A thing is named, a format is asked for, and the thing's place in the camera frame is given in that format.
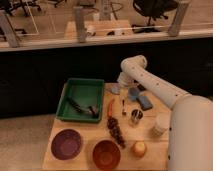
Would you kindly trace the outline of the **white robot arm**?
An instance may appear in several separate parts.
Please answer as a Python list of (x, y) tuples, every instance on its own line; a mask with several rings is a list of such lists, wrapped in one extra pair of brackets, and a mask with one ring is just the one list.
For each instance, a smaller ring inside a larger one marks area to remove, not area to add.
[(148, 72), (143, 55), (123, 59), (120, 67), (122, 87), (137, 81), (168, 108), (168, 171), (213, 171), (213, 101)]

